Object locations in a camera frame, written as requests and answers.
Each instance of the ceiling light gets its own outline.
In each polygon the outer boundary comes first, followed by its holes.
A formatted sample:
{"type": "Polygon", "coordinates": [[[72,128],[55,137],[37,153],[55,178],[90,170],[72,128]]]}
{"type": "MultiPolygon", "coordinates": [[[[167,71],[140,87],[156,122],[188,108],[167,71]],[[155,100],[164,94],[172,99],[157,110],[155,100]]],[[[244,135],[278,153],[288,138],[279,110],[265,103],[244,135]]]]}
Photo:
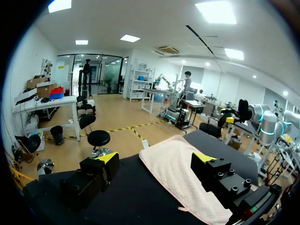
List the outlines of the ceiling light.
{"type": "Polygon", "coordinates": [[[120,40],[122,41],[129,41],[129,42],[136,42],[138,41],[140,38],[139,37],[135,37],[135,36],[131,36],[131,35],[124,35],[120,40]]]}
{"type": "Polygon", "coordinates": [[[88,40],[75,40],[77,45],[87,45],[88,44],[88,40]]]}
{"type": "Polygon", "coordinates": [[[225,48],[225,52],[229,58],[237,59],[237,60],[244,60],[244,53],[242,51],[225,48]]]}
{"type": "Polygon", "coordinates": [[[195,5],[209,23],[236,24],[233,9],[228,1],[209,1],[195,5]]]}
{"type": "Polygon", "coordinates": [[[54,0],[48,6],[49,13],[71,8],[72,0],[54,0]]]}

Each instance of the teal light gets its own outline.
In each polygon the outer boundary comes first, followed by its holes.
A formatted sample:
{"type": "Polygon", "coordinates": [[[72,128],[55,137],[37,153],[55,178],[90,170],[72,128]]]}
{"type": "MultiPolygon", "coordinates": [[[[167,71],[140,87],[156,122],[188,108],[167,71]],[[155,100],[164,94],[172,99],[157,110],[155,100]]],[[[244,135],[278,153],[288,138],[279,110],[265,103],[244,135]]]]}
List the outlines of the teal light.
{"type": "Polygon", "coordinates": [[[261,116],[261,118],[259,119],[259,121],[262,121],[262,120],[263,120],[263,108],[262,108],[261,105],[259,105],[259,106],[260,106],[260,108],[262,109],[262,116],[261,116]]]}
{"type": "Polygon", "coordinates": [[[291,125],[291,122],[284,122],[286,125],[291,125]]]}
{"type": "Polygon", "coordinates": [[[168,115],[167,113],[165,113],[165,115],[166,116],[168,116],[168,117],[170,117],[171,119],[173,119],[173,120],[176,120],[176,118],[175,117],[173,117],[173,116],[170,116],[170,115],[168,115]]]}
{"type": "Polygon", "coordinates": [[[281,126],[282,126],[282,133],[281,135],[283,135],[283,132],[285,131],[285,127],[283,126],[282,122],[280,122],[281,126]]]}
{"type": "Polygon", "coordinates": [[[273,135],[273,134],[275,134],[275,132],[273,132],[273,133],[266,132],[266,131],[264,131],[262,128],[261,128],[261,131],[262,131],[264,134],[266,134],[266,135],[273,135]]]}

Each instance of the poster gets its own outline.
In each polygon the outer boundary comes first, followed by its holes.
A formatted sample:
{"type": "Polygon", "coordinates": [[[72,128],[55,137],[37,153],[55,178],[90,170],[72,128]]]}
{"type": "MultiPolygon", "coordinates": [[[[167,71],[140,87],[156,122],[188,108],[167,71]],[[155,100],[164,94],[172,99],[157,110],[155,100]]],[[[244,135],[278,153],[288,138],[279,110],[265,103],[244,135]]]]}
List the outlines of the poster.
{"type": "Polygon", "coordinates": [[[92,82],[96,82],[96,75],[97,75],[97,66],[90,66],[90,70],[92,72],[92,82]]]}
{"type": "Polygon", "coordinates": [[[41,75],[51,76],[52,62],[42,59],[41,75]]]}

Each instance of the air conditioner vent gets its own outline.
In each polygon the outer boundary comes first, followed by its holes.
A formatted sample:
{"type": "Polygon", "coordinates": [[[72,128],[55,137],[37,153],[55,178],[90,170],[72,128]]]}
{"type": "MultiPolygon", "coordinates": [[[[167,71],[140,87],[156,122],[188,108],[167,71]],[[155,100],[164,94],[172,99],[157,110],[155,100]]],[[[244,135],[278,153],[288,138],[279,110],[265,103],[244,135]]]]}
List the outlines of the air conditioner vent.
{"type": "Polygon", "coordinates": [[[167,54],[179,54],[180,53],[176,48],[174,48],[173,46],[170,46],[170,45],[160,46],[157,48],[157,50],[162,53],[167,53],[167,54]]]}

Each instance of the floor marking tape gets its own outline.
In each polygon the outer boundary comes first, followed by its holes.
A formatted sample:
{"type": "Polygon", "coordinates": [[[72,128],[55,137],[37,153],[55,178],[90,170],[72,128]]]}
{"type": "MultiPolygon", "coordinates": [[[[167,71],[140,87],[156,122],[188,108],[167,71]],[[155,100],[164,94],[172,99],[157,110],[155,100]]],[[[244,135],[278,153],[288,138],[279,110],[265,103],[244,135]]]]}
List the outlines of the floor marking tape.
{"type": "MultiPolygon", "coordinates": [[[[135,131],[133,128],[139,128],[139,127],[144,127],[144,126],[148,126],[148,125],[152,125],[152,124],[158,124],[158,123],[164,123],[165,120],[161,120],[161,121],[158,121],[158,122],[153,122],[153,123],[146,123],[146,124],[141,124],[141,125],[136,125],[136,126],[132,126],[132,127],[123,127],[123,128],[120,128],[120,129],[115,129],[115,130],[107,130],[106,132],[108,133],[111,133],[111,132],[117,132],[117,131],[120,131],[120,130],[133,130],[133,132],[135,134],[137,134],[142,140],[144,140],[139,134],[137,131],[135,131]]],[[[64,137],[65,139],[68,139],[68,138],[76,138],[76,136],[66,136],[64,137]]],[[[45,138],[45,141],[51,141],[51,140],[54,140],[53,138],[45,138]]]]}

